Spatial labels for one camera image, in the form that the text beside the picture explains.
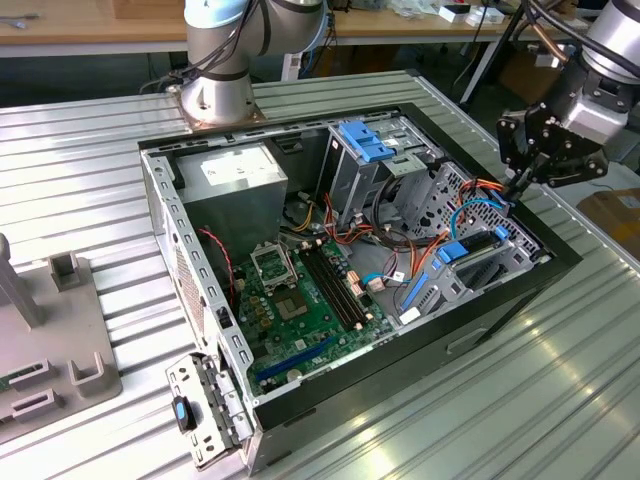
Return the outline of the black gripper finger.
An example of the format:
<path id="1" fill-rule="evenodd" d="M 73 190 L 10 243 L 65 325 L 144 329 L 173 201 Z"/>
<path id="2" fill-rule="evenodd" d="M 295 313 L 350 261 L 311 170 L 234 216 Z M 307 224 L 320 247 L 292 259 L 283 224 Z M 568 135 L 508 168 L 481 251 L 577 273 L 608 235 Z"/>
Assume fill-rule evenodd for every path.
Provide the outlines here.
<path id="1" fill-rule="evenodd" d="M 547 119 L 546 105 L 537 102 L 523 111 L 506 112 L 497 121 L 501 161 L 511 172 L 502 194 L 505 200 L 519 200 L 531 184 L 548 181 L 548 155 L 543 151 Z"/>
<path id="2" fill-rule="evenodd" d="M 553 153 L 537 152 L 519 180 L 519 195 L 531 185 L 559 188 L 604 177 L 609 161 L 603 150 L 582 154 L 566 142 Z"/>

